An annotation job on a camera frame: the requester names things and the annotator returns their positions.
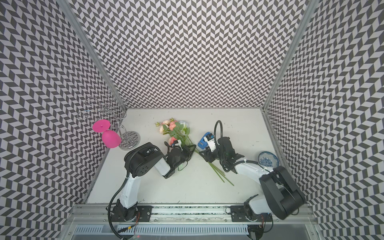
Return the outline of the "artificial rose bouquet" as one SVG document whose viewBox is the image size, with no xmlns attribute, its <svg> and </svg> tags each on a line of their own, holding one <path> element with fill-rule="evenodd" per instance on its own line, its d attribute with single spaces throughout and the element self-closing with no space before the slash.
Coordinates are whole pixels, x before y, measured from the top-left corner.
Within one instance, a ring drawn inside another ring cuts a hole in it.
<svg viewBox="0 0 384 240">
<path fill-rule="evenodd" d="M 189 134 L 191 133 L 190 126 L 185 121 L 178 121 L 174 118 L 164 120 L 162 122 L 157 122 L 156 127 L 159 128 L 159 132 L 162 135 L 168 135 L 170 138 L 164 142 L 165 146 L 167 147 L 167 153 L 165 154 L 165 163 L 168 164 L 168 168 L 164 169 L 164 178 L 168 179 L 170 178 L 176 171 L 182 171 L 189 163 L 184 162 L 182 164 L 178 163 L 178 155 L 181 152 L 181 149 L 179 148 L 172 148 L 171 145 L 175 140 L 181 140 L 182 146 L 184 145 L 196 145 L 196 150 L 193 153 L 193 155 L 196 153 L 199 155 L 201 150 L 198 147 L 198 143 L 193 143 L 191 140 Z M 215 140 L 216 143 L 216 149 L 218 149 L 219 143 Z M 209 166 L 213 169 L 213 171 L 219 176 L 222 182 L 227 181 L 232 186 L 234 185 L 225 175 L 225 171 L 220 170 L 217 166 L 215 166 L 213 163 L 208 163 Z"/>
</svg>

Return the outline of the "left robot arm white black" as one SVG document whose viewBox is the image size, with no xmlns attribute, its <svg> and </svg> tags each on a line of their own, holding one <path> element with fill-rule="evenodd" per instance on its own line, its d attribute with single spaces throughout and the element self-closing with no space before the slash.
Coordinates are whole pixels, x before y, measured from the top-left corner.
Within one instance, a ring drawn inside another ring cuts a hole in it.
<svg viewBox="0 0 384 240">
<path fill-rule="evenodd" d="M 151 169 L 156 169 L 165 179 L 170 178 L 180 165 L 188 163 L 196 145 L 182 145 L 179 141 L 165 143 L 167 153 L 148 142 L 126 154 L 126 177 L 119 190 L 112 197 L 108 207 L 110 222 L 130 222 L 139 216 L 138 193 L 141 178 Z"/>
</svg>

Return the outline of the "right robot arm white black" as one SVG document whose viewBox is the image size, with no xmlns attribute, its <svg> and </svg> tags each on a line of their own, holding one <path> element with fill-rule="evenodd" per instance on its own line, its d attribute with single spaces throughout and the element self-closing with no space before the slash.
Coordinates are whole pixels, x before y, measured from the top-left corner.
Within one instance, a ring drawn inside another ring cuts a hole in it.
<svg viewBox="0 0 384 240">
<path fill-rule="evenodd" d="M 267 220 L 270 215 L 280 220 L 298 215 L 306 197 L 288 170 L 282 166 L 265 167 L 258 161 L 248 160 L 236 153 L 229 137 L 223 136 L 223 124 L 218 120 L 214 132 L 205 137 L 207 148 L 199 155 L 208 163 L 219 161 L 224 172 L 233 172 L 255 181 L 262 189 L 260 194 L 244 202 L 245 218 L 251 222 Z"/>
</svg>

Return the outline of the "blue tape dispenser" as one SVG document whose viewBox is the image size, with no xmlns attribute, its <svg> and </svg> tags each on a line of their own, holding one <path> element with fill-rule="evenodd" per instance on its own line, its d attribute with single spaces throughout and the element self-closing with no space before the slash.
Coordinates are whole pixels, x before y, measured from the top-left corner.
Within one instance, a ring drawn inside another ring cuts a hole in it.
<svg viewBox="0 0 384 240">
<path fill-rule="evenodd" d="M 201 150 L 205 150 L 209 146 L 208 142 L 211 141 L 213 138 L 214 135 L 211 132 L 205 133 L 201 140 L 198 142 L 198 147 Z"/>
</svg>

